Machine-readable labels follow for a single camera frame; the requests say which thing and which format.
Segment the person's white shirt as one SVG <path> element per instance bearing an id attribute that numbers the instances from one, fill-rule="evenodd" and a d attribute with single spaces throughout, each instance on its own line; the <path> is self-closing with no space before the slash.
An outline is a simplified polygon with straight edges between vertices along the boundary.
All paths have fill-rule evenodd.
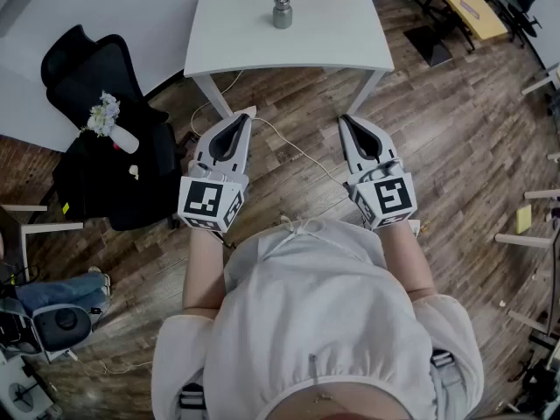
<path id="1" fill-rule="evenodd" d="M 224 254 L 215 319 L 169 317 L 154 351 L 156 420 L 465 420 L 483 394 L 472 322 L 411 301 L 376 231 L 283 220 Z"/>

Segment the white vase with flowers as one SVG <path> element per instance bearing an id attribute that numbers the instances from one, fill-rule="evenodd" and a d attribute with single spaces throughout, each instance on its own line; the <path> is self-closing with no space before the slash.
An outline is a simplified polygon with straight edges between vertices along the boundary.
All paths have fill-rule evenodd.
<path id="1" fill-rule="evenodd" d="M 86 125 L 80 129 L 94 132 L 98 137 L 109 137 L 113 143 L 128 154 L 133 154 L 139 147 L 139 140 L 120 127 L 116 121 L 120 115 L 120 102 L 105 91 L 101 92 L 101 103 L 89 110 Z"/>

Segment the yellow wooden table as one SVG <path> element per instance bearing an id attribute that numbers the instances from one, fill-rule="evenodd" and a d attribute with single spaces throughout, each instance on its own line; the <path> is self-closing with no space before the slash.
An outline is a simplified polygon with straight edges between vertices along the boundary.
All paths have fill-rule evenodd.
<path id="1" fill-rule="evenodd" d="M 492 39 L 508 33 L 507 27 L 495 14 L 485 0 L 464 0 L 472 6 L 480 16 L 477 20 L 460 5 L 461 0 L 445 0 L 462 22 L 481 40 Z"/>

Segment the black table base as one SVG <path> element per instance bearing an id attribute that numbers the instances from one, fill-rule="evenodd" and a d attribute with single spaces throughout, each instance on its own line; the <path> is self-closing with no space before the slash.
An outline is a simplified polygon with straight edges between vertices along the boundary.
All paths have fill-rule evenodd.
<path id="1" fill-rule="evenodd" d="M 407 30 L 403 34 L 430 67 L 438 66 L 452 59 L 449 49 L 428 25 Z"/>

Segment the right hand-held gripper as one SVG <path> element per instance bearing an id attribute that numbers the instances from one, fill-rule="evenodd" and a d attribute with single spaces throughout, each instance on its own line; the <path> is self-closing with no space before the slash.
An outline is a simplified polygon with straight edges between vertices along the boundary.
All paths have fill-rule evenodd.
<path id="1" fill-rule="evenodd" d="M 390 136 L 369 120 L 353 115 L 339 118 L 339 134 L 345 159 L 352 173 L 345 183 L 350 200 L 360 209 L 369 230 L 406 221 L 417 210 L 417 198 L 402 160 L 389 153 Z M 393 158 L 380 164 L 382 154 Z M 363 161 L 378 164 L 364 170 Z"/>

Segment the white frame side table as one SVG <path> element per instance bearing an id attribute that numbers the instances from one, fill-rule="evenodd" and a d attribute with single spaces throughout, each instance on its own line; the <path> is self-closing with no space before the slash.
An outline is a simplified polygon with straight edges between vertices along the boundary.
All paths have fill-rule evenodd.
<path id="1" fill-rule="evenodd" d="M 83 222 L 60 222 L 31 224 L 22 223 L 12 213 L 46 212 L 47 206 L 18 206 L 0 204 L 0 276 L 2 268 L 8 282 L 31 281 L 27 255 L 27 237 L 83 229 Z"/>

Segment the grey rounded device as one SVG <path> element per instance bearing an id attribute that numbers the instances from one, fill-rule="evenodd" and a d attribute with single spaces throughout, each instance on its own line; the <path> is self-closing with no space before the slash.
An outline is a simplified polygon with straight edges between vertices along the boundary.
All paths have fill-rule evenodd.
<path id="1" fill-rule="evenodd" d="M 65 351 L 84 341 L 92 332 L 92 320 L 74 304 L 54 304 L 39 308 L 31 319 L 43 350 Z"/>

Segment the person's left forearm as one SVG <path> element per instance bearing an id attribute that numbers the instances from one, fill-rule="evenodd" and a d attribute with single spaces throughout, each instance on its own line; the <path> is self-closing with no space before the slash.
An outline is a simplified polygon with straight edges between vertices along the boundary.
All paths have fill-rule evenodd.
<path id="1" fill-rule="evenodd" d="M 193 229 L 183 289 L 183 313 L 215 319 L 224 297 L 224 248 L 208 231 Z"/>

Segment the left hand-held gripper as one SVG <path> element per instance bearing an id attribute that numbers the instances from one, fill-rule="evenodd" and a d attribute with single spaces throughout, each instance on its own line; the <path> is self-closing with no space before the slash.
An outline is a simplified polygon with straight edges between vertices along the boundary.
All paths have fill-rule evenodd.
<path id="1" fill-rule="evenodd" d="M 241 113 L 221 120 L 199 138 L 196 160 L 181 178 L 178 196 L 178 217 L 188 227 L 214 234 L 225 234 L 231 227 L 249 184 L 243 173 L 251 130 L 252 118 Z M 218 162 L 231 164 L 232 172 L 207 165 Z"/>

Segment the yellow sticky note pad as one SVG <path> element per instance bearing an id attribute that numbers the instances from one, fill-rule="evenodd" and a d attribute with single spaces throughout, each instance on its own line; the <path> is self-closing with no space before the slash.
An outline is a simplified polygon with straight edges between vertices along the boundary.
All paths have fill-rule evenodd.
<path id="1" fill-rule="evenodd" d="M 527 231 L 532 225 L 532 206 L 523 206 L 515 212 L 515 233 L 517 235 Z"/>

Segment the person's right forearm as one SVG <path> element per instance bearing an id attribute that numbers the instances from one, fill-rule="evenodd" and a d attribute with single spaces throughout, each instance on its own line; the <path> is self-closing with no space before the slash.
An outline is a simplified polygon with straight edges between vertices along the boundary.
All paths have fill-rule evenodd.
<path id="1" fill-rule="evenodd" d="M 377 230 L 388 271 L 411 301 L 437 293 L 430 266 L 409 222 L 400 221 Z"/>

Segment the light wooden frame rack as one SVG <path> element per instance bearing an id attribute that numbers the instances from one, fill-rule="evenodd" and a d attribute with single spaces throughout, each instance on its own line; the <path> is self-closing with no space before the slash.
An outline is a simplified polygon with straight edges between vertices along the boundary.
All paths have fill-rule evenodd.
<path id="1" fill-rule="evenodd" d="M 507 311 L 511 319 L 515 319 L 525 326 L 550 336 L 560 321 L 560 217 L 551 217 L 553 220 L 553 234 L 551 237 L 536 237 L 519 234 L 496 234 L 494 240 L 499 243 L 524 246 L 537 249 L 545 249 L 551 253 L 551 293 L 549 312 L 543 323 L 537 322 L 527 316 L 512 310 Z"/>

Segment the white fan unit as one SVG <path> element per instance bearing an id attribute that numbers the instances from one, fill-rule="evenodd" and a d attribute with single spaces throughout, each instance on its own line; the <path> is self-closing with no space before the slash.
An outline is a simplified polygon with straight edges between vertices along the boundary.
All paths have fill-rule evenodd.
<path id="1" fill-rule="evenodd" d="M 13 420 L 38 420 L 53 406 L 53 400 L 33 367 L 17 356 L 0 364 L 0 404 Z"/>

